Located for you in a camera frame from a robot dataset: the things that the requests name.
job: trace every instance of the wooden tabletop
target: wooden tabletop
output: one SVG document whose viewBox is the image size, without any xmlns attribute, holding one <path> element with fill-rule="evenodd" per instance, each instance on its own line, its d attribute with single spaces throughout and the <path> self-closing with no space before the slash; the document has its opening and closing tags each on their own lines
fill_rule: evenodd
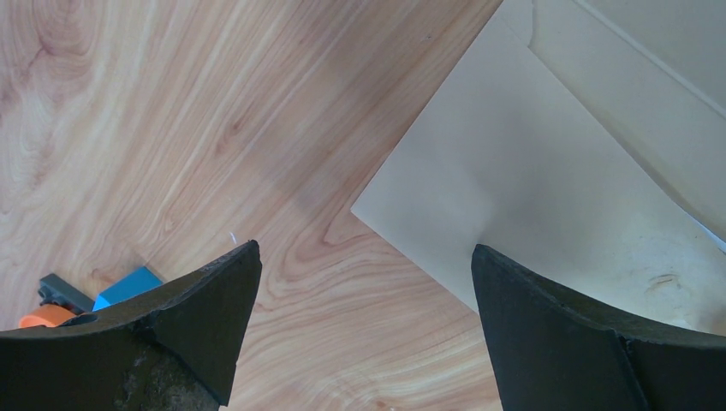
<svg viewBox="0 0 726 411">
<path fill-rule="evenodd" d="M 230 409 L 499 409 L 478 316 L 350 213 L 499 3 L 2 1 L 0 329 L 254 238 Z"/>
</svg>

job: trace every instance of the orange cylinder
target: orange cylinder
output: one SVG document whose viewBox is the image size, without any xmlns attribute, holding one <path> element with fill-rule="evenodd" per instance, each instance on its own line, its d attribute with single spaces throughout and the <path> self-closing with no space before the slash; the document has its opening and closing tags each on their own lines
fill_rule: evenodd
<svg viewBox="0 0 726 411">
<path fill-rule="evenodd" d="M 23 316 L 18 326 L 20 328 L 34 327 L 37 325 L 57 327 L 73 317 L 75 317 L 75 314 L 63 307 L 55 304 L 45 304 L 44 306 L 36 308 L 32 313 Z"/>
</svg>

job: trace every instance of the wooden table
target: wooden table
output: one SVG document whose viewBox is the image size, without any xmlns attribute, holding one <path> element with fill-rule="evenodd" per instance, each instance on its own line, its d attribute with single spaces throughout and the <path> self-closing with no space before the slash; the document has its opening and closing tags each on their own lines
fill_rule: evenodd
<svg viewBox="0 0 726 411">
<path fill-rule="evenodd" d="M 499 409 L 478 316 L 349 211 L 480 1 L 3 1 L 0 329 L 248 238 L 231 409 Z"/>
</svg>

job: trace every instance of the black object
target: black object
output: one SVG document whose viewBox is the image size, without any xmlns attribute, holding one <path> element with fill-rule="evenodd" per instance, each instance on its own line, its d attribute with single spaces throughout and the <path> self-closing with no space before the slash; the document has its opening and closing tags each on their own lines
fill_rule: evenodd
<svg viewBox="0 0 726 411">
<path fill-rule="evenodd" d="M 56 274 L 51 273 L 40 279 L 38 294 L 42 298 L 41 306 L 55 304 L 75 315 L 93 311 L 93 300 Z"/>
<path fill-rule="evenodd" d="M 259 286 L 250 241 L 143 295 L 57 328 L 0 332 L 0 409 L 227 405 Z"/>
<path fill-rule="evenodd" d="M 726 338 L 608 306 L 490 247 L 472 274 L 505 410 L 726 409 Z"/>
</svg>

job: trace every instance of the blue block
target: blue block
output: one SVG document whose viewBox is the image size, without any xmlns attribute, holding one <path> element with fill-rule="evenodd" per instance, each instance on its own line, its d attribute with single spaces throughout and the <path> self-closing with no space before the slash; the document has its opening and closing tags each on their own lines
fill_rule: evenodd
<svg viewBox="0 0 726 411">
<path fill-rule="evenodd" d="M 125 276 L 118 283 L 113 284 L 102 291 L 93 305 L 93 311 L 118 304 L 139 294 L 144 294 L 150 289 L 155 289 L 162 282 L 153 275 L 146 267 L 141 267 L 131 274 Z"/>
</svg>

